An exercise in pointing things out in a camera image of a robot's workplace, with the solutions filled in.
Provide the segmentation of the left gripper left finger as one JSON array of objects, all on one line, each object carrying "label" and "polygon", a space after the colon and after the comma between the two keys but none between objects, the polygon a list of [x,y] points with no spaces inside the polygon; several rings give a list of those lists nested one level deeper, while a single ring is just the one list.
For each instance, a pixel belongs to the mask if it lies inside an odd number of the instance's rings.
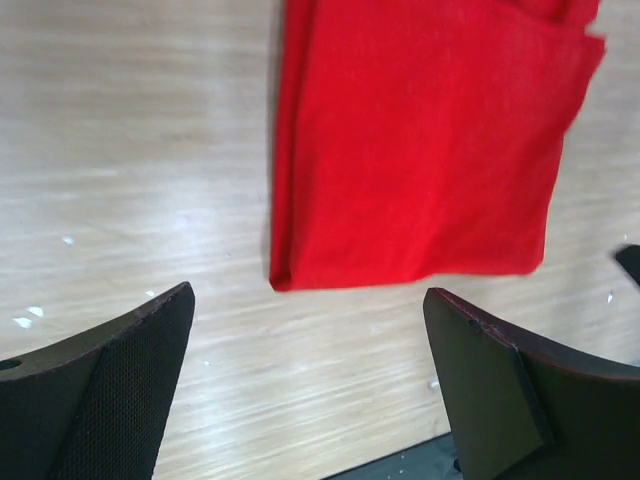
[{"label": "left gripper left finger", "polygon": [[183,282],[1,362],[4,479],[150,479],[193,324]]}]

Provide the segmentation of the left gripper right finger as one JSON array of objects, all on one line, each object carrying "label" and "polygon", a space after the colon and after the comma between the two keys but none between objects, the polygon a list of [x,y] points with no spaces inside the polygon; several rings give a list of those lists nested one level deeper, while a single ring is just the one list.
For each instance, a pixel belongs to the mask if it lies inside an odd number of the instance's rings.
[{"label": "left gripper right finger", "polygon": [[497,318],[442,288],[423,312],[466,479],[636,479],[639,369]]}]

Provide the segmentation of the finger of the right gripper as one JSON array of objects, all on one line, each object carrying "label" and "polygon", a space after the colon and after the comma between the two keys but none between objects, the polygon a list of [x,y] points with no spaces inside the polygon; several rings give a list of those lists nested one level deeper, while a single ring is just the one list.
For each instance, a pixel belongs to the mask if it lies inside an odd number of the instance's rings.
[{"label": "finger of the right gripper", "polygon": [[615,251],[613,258],[636,286],[640,287],[640,246],[623,245]]}]

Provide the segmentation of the red t-shirt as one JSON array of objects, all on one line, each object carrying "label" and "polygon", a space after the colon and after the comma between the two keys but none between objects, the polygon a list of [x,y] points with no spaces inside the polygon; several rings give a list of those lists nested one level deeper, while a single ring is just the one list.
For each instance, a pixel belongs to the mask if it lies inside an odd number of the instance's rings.
[{"label": "red t-shirt", "polygon": [[604,54],[595,1],[288,1],[269,281],[526,275]]}]

